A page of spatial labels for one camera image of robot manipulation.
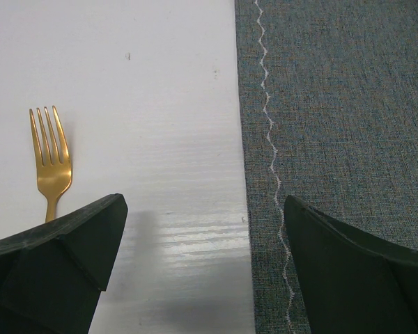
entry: gold fork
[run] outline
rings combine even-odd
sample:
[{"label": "gold fork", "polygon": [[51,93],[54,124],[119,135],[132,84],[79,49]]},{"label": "gold fork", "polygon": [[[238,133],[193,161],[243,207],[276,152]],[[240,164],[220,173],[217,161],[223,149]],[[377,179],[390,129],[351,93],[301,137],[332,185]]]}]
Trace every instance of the gold fork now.
[{"label": "gold fork", "polygon": [[52,151],[48,145],[47,133],[45,131],[45,126],[43,124],[39,108],[37,108],[37,114],[40,123],[40,133],[42,134],[43,153],[40,149],[40,141],[37,134],[36,122],[34,121],[33,110],[29,109],[34,154],[36,155],[37,188],[44,195],[44,197],[47,198],[47,217],[45,219],[45,222],[47,223],[55,218],[57,202],[62,194],[70,188],[72,181],[72,167],[70,155],[68,153],[67,141],[65,139],[65,134],[63,133],[56,107],[53,106],[53,114],[54,119],[56,120],[62,156],[59,155],[59,149],[57,148],[56,137],[54,135],[51,120],[49,119],[47,107],[45,107],[45,116],[48,123],[49,136],[51,138]]}]

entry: table runner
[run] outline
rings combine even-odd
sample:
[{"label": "table runner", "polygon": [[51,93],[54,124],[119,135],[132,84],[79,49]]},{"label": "table runner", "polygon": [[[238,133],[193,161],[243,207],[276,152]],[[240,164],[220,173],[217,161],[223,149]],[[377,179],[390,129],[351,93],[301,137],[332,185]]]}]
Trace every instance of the table runner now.
[{"label": "table runner", "polygon": [[288,194],[418,249],[418,0],[237,0],[235,14],[256,332],[310,333]]}]

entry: fork tine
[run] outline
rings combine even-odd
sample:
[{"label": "fork tine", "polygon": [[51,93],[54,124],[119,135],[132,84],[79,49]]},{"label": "fork tine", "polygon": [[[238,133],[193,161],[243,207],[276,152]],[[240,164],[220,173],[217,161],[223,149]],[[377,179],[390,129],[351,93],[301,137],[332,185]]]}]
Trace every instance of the fork tine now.
[{"label": "fork tine", "polygon": [[37,115],[39,116],[40,132],[42,132],[42,141],[43,141],[43,148],[45,149],[45,166],[46,166],[48,163],[52,164],[51,152],[49,151],[47,133],[45,132],[45,126],[43,124],[43,119],[42,119],[42,115],[40,114],[39,108],[37,108]]},{"label": "fork tine", "polygon": [[53,153],[51,154],[51,160],[53,164],[58,164],[59,150],[57,149],[56,137],[54,136],[53,125],[51,124],[51,119],[49,118],[47,107],[45,107],[45,116],[47,117],[49,137],[51,137],[51,148],[53,149]]},{"label": "fork tine", "polygon": [[56,119],[57,133],[59,134],[59,143],[61,144],[61,151],[63,155],[63,161],[69,160],[70,154],[68,153],[67,141],[65,139],[65,134],[63,133],[62,124],[59,120],[59,115],[57,114],[56,107],[53,106],[53,114]]},{"label": "fork tine", "polygon": [[37,134],[33,109],[29,109],[29,119],[31,121],[31,133],[33,135],[34,154],[36,156],[36,167],[39,168],[43,166],[42,150],[40,149],[39,135]]}]

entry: dark gray tablecloth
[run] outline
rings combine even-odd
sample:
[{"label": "dark gray tablecloth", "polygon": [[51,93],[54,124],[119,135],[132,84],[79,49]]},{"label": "dark gray tablecloth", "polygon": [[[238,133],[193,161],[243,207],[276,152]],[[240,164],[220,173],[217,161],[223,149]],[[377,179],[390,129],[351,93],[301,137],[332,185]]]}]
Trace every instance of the dark gray tablecloth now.
[{"label": "dark gray tablecloth", "polygon": [[288,194],[418,249],[418,0],[235,7],[256,330],[310,333]]}]

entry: white wooden surface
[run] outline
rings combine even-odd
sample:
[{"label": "white wooden surface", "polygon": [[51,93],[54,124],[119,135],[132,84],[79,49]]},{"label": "white wooden surface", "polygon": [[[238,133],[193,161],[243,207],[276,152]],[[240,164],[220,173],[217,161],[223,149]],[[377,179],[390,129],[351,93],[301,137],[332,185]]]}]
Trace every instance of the white wooden surface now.
[{"label": "white wooden surface", "polygon": [[45,217],[37,106],[72,151],[59,215],[130,208],[91,334],[254,333],[233,2],[0,1],[0,239]]}]

